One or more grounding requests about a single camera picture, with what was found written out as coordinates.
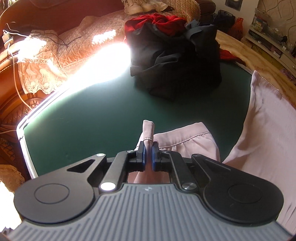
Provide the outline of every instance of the red fabric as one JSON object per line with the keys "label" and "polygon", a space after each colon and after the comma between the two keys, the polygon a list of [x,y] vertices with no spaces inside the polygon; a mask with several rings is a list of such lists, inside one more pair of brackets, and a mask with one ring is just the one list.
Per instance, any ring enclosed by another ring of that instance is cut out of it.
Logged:
{"label": "red fabric", "polygon": [[220,59],[224,61],[238,62],[246,66],[246,63],[242,61],[240,58],[231,54],[228,50],[220,49]]}
{"label": "red fabric", "polygon": [[126,21],[124,25],[125,34],[127,35],[141,28],[144,23],[155,24],[160,31],[172,37],[185,31],[186,20],[175,15],[164,16],[158,13],[142,15],[138,18]]}

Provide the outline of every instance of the pink cloth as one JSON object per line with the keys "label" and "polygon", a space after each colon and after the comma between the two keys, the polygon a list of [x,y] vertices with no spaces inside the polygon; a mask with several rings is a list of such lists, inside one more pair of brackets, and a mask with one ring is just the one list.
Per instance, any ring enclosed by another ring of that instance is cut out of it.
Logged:
{"label": "pink cloth", "polygon": [[278,222],[296,233],[296,111],[256,71],[242,134],[223,163],[275,184],[284,195]]}
{"label": "pink cloth", "polygon": [[[138,149],[140,141],[144,141],[147,153],[151,153],[153,141],[158,142],[160,150],[172,150],[179,152],[182,157],[190,158],[192,154],[198,153],[216,161],[220,161],[218,147],[209,130],[201,122],[185,126],[165,133],[154,133],[154,123],[143,121],[143,132],[135,150]],[[144,172],[133,172],[128,176],[129,183],[169,183],[168,173],[154,172],[152,170],[151,157],[147,156],[146,169]]]}

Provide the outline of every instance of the patterned wallpaper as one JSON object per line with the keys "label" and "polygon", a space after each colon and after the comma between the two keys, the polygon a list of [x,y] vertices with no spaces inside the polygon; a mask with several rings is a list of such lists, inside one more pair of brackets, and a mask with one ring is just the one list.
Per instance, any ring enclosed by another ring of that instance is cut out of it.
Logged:
{"label": "patterned wallpaper", "polygon": [[296,44],[296,0],[259,0],[258,8],[265,10],[275,24],[283,25],[283,34]]}

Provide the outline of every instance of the sneaker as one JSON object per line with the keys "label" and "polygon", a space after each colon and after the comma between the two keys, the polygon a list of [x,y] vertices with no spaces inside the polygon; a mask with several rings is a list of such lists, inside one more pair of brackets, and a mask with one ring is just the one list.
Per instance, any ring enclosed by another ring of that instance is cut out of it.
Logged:
{"label": "sneaker", "polygon": [[127,15],[134,15],[144,12],[143,8],[139,6],[137,0],[122,0],[124,4],[124,11]]}
{"label": "sneaker", "polygon": [[139,5],[143,8],[144,12],[155,10],[155,7],[149,3],[149,0],[139,0]]}

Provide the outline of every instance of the sunlight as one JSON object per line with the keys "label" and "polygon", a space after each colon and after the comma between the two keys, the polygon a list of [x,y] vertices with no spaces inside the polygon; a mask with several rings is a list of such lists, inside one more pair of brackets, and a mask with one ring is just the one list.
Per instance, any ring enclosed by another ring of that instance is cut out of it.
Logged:
{"label": "sunlight", "polygon": [[65,88],[69,88],[65,95],[119,77],[130,66],[130,62],[130,49],[126,44],[114,43],[102,48],[69,77],[64,84]]}
{"label": "sunlight", "polygon": [[112,31],[104,32],[103,34],[97,34],[94,36],[92,43],[93,44],[102,44],[106,42],[107,40],[113,40],[116,35],[115,29]]}
{"label": "sunlight", "polygon": [[27,37],[22,43],[24,46],[20,48],[18,60],[21,58],[35,58],[40,50],[46,45],[46,41],[35,37]]}
{"label": "sunlight", "polygon": [[0,232],[5,228],[15,229],[22,222],[13,204],[14,194],[0,181]]}

